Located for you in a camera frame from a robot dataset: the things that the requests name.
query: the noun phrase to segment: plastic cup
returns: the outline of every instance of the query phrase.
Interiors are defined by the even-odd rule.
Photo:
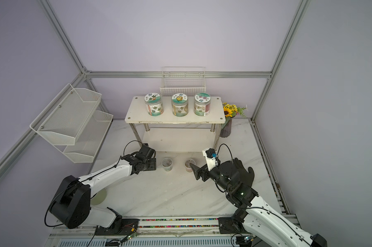
[[[163,165],[164,170],[166,170],[166,171],[171,171],[172,170],[172,160],[170,158],[163,159],[161,164]]]
[[[185,162],[185,167],[186,167],[186,171],[187,172],[192,172],[193,171],[192,170],[192,167],[190,166],[190,163],[192,163],[193,165],[195,165],[195,161],[191,158],[191,159],[189,159],[189,160],[187,160]]]

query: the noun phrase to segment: glass jar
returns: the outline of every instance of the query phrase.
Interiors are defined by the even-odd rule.
[[[194,113],[198,116],[209,114],[211,105],[211,96],[207,93],[200,92],[194,96]]]
[[[174,94],[171,98],[172,113],[177,117],[186,116],[189,112],[189,101],[186,94]]]
[[[159,116],[163,113],[163,103],[161,95],[155,92],[149,93],[145,96],[145,103],[148,113],[151,116]]]

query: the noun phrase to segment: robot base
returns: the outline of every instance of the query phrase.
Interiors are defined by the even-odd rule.
[[[110,227],[97,227],[95,229],[96,236],[113,236],[113,235],[130,235],[138,229],[139,219],[115,219]]]
[[[245,231],[244,227],[241,226],[241,230],[237,230],[234,227],[233,220],[231,217],[221,217],[218,218],[219,221],[219,232],[220,234],[235,234],[235,233],[245,233],[248,234],[247,231]]]

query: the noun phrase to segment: sunflower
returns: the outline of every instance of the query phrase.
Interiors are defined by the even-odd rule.
[[[227,108],[226,106],[223,107],[223,111],[224,111],[224,116],[225,117],[231,117],[232,116],[233,111],[230,110],[229,108]]]

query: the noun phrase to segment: colorful cable strip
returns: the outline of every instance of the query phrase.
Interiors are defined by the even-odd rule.
[[[164,221],[164,220],[217,220],[218,218],[200,218],[200,219],[140,219],[139,221]]]
[[[170,228],[170,227],[218,227],[219,225],[191,225],[191,226],[138,226],[139,228]]]

